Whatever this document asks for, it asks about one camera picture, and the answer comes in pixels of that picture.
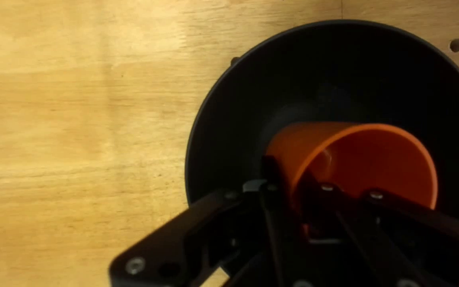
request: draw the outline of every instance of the wooden surface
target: wooden surface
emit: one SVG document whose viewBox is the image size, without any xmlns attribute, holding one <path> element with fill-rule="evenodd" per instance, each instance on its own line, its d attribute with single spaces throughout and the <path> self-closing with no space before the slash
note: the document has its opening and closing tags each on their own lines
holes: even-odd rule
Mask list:
<svg viewBox="0 0 459 287">
<path fill-rule="evenodd" d="M 456 0 L 0 0 L 0 287 L 107 287 L 111 260 L 187 207 L 189 132 L 230 59 L 338 17 L 459 63 Z"/>
</svg>

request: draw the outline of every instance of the black round dish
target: black round dish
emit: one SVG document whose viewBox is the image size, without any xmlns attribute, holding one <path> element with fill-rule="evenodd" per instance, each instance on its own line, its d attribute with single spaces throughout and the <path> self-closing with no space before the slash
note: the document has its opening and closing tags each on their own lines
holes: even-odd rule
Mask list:
<svg viewBox="0 0 459 287">
<path fill-rule="evenodd" d="M 270 138 L 295 121 L 389 122 L 434 156 L 439 210 L 459 218 L 459 68 L 424 40 L 383 24 L 327 20 L 283 32 L 216 83 L 187 151 L 190 202 L 262 177 Z"/>
</svg>

